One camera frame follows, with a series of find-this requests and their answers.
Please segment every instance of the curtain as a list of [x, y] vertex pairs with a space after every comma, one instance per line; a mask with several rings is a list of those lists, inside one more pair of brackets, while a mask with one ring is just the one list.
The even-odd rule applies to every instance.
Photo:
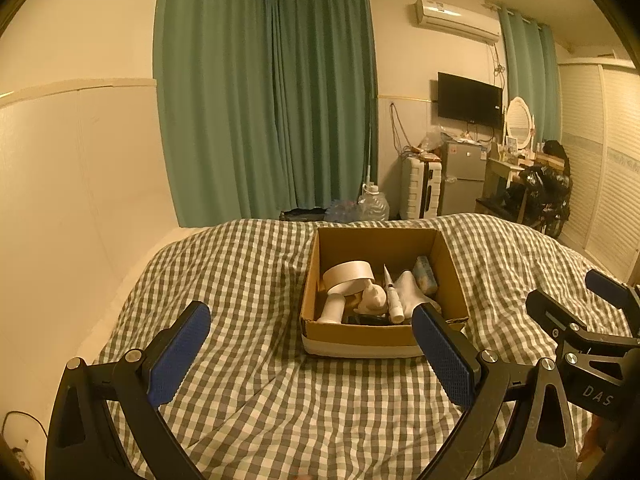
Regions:
[[548, 25], [527, 23], [506, 8], [499, 11], [507, 53], [509, 99], [521, 97], [536, 118], [536, 142], [560, 139], [560, 91], [556, 44]]
[[181, 226], [354, 200], [376, 175], [369, 0], [158, 0], [154, 77]]
[[291, 208], [274, 114], [264, 0], [158, 0], [154, 78], [181, 226]]
[[267, 0], [276, 124], [289, 200], [354, 200], [376, 179], [377, 87], [369, 0]]

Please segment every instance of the television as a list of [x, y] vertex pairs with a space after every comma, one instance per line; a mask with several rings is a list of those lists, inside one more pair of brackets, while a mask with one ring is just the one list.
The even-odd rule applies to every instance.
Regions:
[[502, 88], [438, 72], [438, 115], [501, 128]]

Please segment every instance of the plaid fabric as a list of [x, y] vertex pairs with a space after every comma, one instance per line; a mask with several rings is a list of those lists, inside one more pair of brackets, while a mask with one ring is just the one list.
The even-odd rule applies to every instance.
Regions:
[[[553, 341], [524, 309], [537, 287], [591, 330], [626, 333], [622, 315], [585, 289], [591, 264], [527, 227], [472, 214], [351, 226], [439, 229], [470, 309], [466, 334], [504, 360], [554, 356]], [[174, 400], [161, 407], [205, 478], [412, 479], [460, 418], [422, 357], [305, 354], [297, 318], [315, 228], [241, 220], [168, 245], [133, 288], [97, 360], [145, 347], [191, 300], [209, 305], [209, 338]], [[571, 410], [579, 446], [589, 415]], [[153, 478], [117, 405], [112, 413], [135, 471]], [[504, 405], [472, 477], [490, 464], [509, 414]]]

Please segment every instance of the gingham blanket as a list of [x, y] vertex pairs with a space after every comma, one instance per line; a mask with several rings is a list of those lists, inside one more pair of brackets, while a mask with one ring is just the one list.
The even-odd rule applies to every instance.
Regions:
[[[460, 418], [423, 357], [305, 354], [298, 309], [316, 226], [233, 221], [168, 245], [133, 288], [97, 360], [145, 347], [191, 300], [209, 305], [209, 337], [175, 399], [161, 407], [205, 478], [413, 479]], [[470, 309], [466, 334], [504, 360], [554, 356], [553, 341], [524, 307], [537, 287], [591, 330], [626, 334], [622, 315], [585, 289], [590, 263], [527, 227], [473, 214], [351, 226], [439, 229]], [[571, 412], [579, 443], [589, 416]], [[135, 471], [153, 478], [117, 405], [112, 413]], [[472, 478], [490, 464], [509, 414], [504, 405]]]

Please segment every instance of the wall-mounted air conditioner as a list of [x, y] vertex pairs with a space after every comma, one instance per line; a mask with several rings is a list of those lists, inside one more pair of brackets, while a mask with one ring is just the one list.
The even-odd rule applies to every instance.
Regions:
[[485, 43], [496, 43], [500, 39], [500, 21], [472, 10], [433, 0], [417, 0], [415, 13], [418, 25], [422, 27], [458, 34]]

